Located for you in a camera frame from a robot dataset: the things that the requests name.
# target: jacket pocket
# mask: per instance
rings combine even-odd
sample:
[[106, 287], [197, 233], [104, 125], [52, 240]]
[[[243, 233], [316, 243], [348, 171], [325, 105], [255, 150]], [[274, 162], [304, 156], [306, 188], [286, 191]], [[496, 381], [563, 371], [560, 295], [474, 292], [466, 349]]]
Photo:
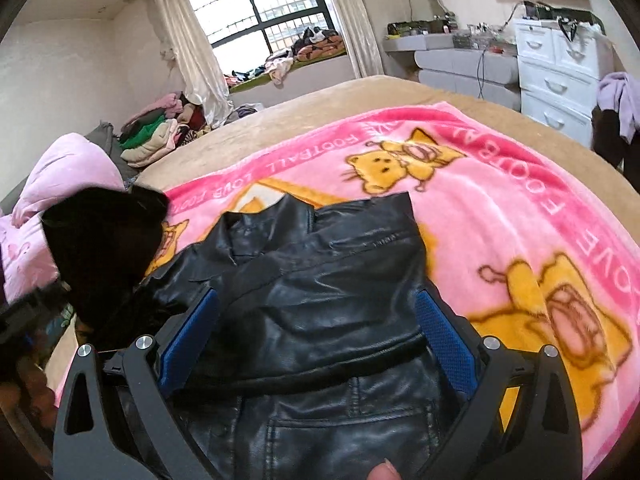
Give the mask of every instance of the jacket pocket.
[[412, 478], [435, 452], [438, 434], [431, 406], [332, 420], [272, 418], [264, 479], [365, 479], [385, 459]]

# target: drawer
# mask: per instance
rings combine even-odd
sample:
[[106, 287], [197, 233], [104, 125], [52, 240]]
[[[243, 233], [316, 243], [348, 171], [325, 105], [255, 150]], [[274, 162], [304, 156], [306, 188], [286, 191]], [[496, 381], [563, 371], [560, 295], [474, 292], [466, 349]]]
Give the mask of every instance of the drawer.
[[525, 57], [518, 58], [518, 66], [521, 88], [544, 92], [572, 110], [591, 115], [596, 105], [597, 79]]
[[533, 27], [532, 25], [516, 26], [516, 42], [518, 56], [541, 59], [549, 63], [555, 62], [554, 43], [550, 28]]
[[518, 59], [481, 50], [423, 50], [415, 53], [415, 63], [426, 70], [438, 70], [501, 85], [518, 83]]
[[613, 49], [607, 40], [579, 28], [573, 41], [562, 31], [553, 30], [556, 65], [596, 79], [613, 72]]
[[548, 101], [545, 96], [528, 90], [522, 91], [522, 113], [571, 137], [585, 148], [591, 147], [591, 119], [586, 115]]
[[[464, 75], [438, 72], [437, 70], [420, 70], [418, 80], [423, 85], [442, 90], [449, 90], [458, 94], [478, 97], [480, 84], [478, 78]], [[502, 105], [512, 110], [520, 111], [520, 89], [517, 87], [505, 87], [486, 81], [482, 88], [482, 96], [485, 101]]]

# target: pile of clothes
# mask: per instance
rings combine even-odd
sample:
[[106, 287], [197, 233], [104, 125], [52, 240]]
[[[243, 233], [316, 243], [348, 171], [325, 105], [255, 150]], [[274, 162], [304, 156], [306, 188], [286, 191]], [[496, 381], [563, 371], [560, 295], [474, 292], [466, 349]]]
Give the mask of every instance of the pile of clothes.
[[121, 157], [132, 168], [146, 168], [179, 146], [210, 132], [202, 106], [174, 92], [158, 99], [130, 118], [118, 142]]
[[345, 51], [344, 40], [336, 30], [307, 27], [302, 38], [297, 40], [291, 48], [271, 54], [263, 65], [249, 72], [233, 70], [230, 75], [225, 75], [226, 84], [229, 88], [233, 88], [267, 73], [276, 85], [281, 85], [287, 73], [297, 62], [319, 60]]
[[312, 61], [322, 57], [334, 56], [345, 50], [344, 40], [335, 30], [321, 30], [319, 27], [308, 28], [302, 38], [291, 47], [298, 61]]

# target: white curtain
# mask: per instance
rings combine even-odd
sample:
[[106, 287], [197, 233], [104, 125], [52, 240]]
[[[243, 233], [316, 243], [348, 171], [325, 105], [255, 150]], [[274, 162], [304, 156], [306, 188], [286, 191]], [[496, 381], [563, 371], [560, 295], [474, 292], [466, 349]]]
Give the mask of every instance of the white curtain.
[[332, 0], [356, 77], [383, 74], [382, 59], [362, 0]]
[[202, 104], [207, 123], [221, 126], [231, 113], [229, 88], [189, 0], [155, 0], [186, 83], [185, 95]]

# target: folded clothes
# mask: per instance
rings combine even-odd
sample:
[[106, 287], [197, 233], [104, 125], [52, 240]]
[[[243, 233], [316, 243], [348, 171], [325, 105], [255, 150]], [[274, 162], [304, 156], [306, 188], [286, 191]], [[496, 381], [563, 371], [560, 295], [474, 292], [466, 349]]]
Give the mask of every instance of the folded clothes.
[[304, 46], [298, 52], [296, 59], [298, 61], [312, 61], [321, 57], [334, 56], [343, 50], [345, 47], [342, 37], [331, 36], [316, 44]]
[[150, 112], [144, 114], [142, 117], [137, 118], [132, 123], [126, 124], [121, 128], [120, 142], [126, 142], [131, 137], [135, 136], [142, 126], [148, 126], [155, 123], [160, 117], [164, 117], [164, 108], [156, 108]]
[[182, 101], [180, 100], [180, 93], [167, 94], [164, 97], [158, 99], [153, 104], [142, 108], [137, 114], [130, 118], [123, 126], [125, 128], [129, 123], [132, 123], [136, 119], [142, 117], [144, 114], [162, 108], [164, 110], [164, 116], [167, 119], [173, 119], [176, 115], [182, 113]]
[[144, 158], [143, 160], [139, 160], [138, 162], [130, 162], [129, 165], [132, 168], [146, 168], [150, 164], [153, 164], [156, 160], [160, 160], [165, 155], [168, 155], [169, 153], [171, 153], [173, 150], [175, 150], [175, 133], [177, 129], [178, 129], [178, 123], [175, 119], [172, 119], [172, 124], [169, 126], [169, 130], [168, 130], [169, 135], [168, 135], [168, 139], [166, 140], [166, 144], [159, 150], [151, 153], [148, 157]]
[[133, 148], [137, 148], [138, 146], [142, 146], [145, 142], [147, 142], [155, 130], [160, 126], [160, 124], [164, 123], [164, 116], [160, 116], [156, 119], [156, 122], [148, 124], [147, 126], [142, 126], [140, 131], [135, 134], [133, 137], [127, 139], [125, 142], [121, 142], [120, 145], [125, 150], [132, 150]]
[[134, 164], [137, 165], [139, 162], [149, 158], [161, 148], [164, 148], [169, 138], [171, 137], [173, 139], [174, 133], [177, 129], [178, 121], [175, 119], [169, 119], [168, 121], [163, 122], [156, 128], [153, 135], [147, 142], [136, 148], [124, 150], [122, 152], [122, 158], [126, 160], [132, 168], [138, 168], [139, 166], [135, 166]]

